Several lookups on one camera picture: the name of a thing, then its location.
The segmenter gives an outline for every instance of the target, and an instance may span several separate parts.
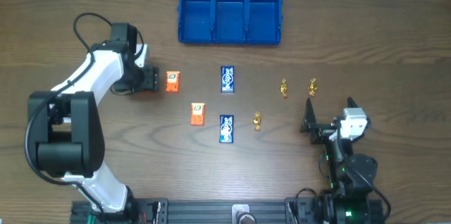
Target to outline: gold wrapped candy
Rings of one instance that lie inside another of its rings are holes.
[[[316,78],[312,78],[312,79],[310,79],[309,95],[311,97],[314,97],[315,92],[316,92]]]
[[[260,111],[257,111],[255,113],[255,118],[254,118],[254,120],[252,122],[255,125],[255,130],[260,130],[261,129],[260,128],[260,122],[261,122],[261,120],[260,120]]]
[[[283,98],[287,98],[287,94],[286,94],[287,90],[288,90],[287,80],[282,79],[282,85],[280,86],[280,91],[283,94]]]

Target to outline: blue candy package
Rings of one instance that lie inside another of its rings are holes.
[[[221,115],[219,143],[233,143],[233,115]]]
[[[221,66],[221,93],[235,93],[233,66]]]

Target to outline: wood grain tabletop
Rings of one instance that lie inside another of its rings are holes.
[[[303,187],[328,189],[322,148],[299,133],[315,77],[320,123],[341,115],[348,96],[372,119],[354,152],[378,161],[374,184],[392,204],[388,222],[451,221],[451,0],[283,1],[280,45],[216,46],[178,41],[178,0],[0,0],[3,223],[68,223],[71,201],[83,199],[40,180],[23,141],[28,96],[85,59],[72,24],[87,11],[133,24],[149,62],[163,75],[180,71],[179,94],[108,93],[99,105],[105,160],[136,196],[284,199]],[[110,29],[86,17],[79,31],[92,44]],[[235,66],[234,94],[219,91],[222,65]],[[192,102],[206,104],[203,127],[190,125]],[[224,113],[235,115],[234,144],[218,143]]]

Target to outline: blue plastic bin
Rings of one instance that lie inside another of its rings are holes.
[[[282,0],[180,0],[178,39],[188,44],[279,44]]]

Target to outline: orange tic tac box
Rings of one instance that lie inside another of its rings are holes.
[[[204,125],[205,104],[191,104],[191,125]]]
[[[178,93],[180,85],[180,72],[166,72],[166,93]]]

